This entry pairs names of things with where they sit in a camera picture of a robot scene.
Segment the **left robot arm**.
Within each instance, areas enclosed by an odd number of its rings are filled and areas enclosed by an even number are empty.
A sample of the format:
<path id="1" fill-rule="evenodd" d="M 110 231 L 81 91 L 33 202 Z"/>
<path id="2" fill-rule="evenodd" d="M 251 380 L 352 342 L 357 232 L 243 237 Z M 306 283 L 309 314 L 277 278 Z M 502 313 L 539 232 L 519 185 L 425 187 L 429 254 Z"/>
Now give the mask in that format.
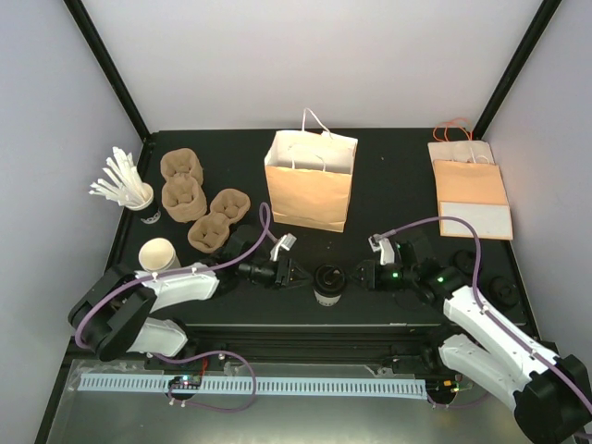
<path id="1" fill-rule="evenodd" d="M 234 290 L 240 281 L 284 290 L 313 278 L 288 252 L 288 233 L 273 242 L 251 226 L 238 228 L 213 256 L 163 272 L 133 271 L 114 265 L 74 305 L 68 322 L 77 344 L 110 362 L 128 352 L 165 356 L 178 369 L 192 367 L 199 348 L 180 321 L 152 314 L 185 302 L 202 302 Z"/>

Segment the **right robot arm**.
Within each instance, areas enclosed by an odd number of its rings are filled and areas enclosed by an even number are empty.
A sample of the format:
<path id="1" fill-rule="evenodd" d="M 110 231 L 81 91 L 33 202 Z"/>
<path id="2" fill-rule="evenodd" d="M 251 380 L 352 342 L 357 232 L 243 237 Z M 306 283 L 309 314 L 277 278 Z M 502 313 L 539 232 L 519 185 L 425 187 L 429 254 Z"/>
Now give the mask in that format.
<path id="1" fill-rule="evenodd" d="M 448 320 L 420 351 L 426 370 L 468 376 L 510 410 L 534 443 L 562 443 L 590 424 L 591 386 L 580 360 L 562 358 L 524 333 L 469 275 L 441 265 L 423 234 L 395 241 L 375 234 L 368 241 L 379 257 L 356 267 L 356 283 L 370 291 L 412 291 Z"/>

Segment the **brown cup carrier stack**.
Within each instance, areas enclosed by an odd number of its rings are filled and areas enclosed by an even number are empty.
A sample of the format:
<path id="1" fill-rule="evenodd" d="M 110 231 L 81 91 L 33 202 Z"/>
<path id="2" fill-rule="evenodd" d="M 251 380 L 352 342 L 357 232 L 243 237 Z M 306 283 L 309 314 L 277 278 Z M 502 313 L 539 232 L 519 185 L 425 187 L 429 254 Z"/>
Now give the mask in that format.
<path id="1" fill-rule="evenodd" d="M 190 148 L 170 151 L 162 157 L 160 170 L 165 180 L 161 202 L 172 219 L 188 223 L 204 216 L 204 172 L 196 153 Z"/>

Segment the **small brown cup carrier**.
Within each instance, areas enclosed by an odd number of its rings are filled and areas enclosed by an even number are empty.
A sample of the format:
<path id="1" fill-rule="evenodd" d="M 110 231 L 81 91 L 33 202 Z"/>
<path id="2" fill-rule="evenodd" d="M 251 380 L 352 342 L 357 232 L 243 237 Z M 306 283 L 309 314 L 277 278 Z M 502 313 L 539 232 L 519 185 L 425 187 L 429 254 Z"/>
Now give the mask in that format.
<path id="1" fill-rule="evenodd" d="M 250 197 L 236 189 L 222 190 L 211 202 L 210 212 L 189 229 L 188 242 L 201 253 L 213 253 L 224 245 L 230 226 L 241 221 L 251 207 Z"/>

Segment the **stack of paper cups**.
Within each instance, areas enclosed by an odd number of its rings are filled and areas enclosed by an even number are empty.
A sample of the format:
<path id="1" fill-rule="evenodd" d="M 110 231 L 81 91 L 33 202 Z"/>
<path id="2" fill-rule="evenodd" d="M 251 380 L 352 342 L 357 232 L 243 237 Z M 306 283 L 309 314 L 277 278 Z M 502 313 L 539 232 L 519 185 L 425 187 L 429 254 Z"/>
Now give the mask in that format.
<path id="1" fill-rule="evenodd" d="M 180 268 L 175 247 L 165 238 L 154 238 L 145 242 L 138 253 L 138 260 L 146 272 Z"/>

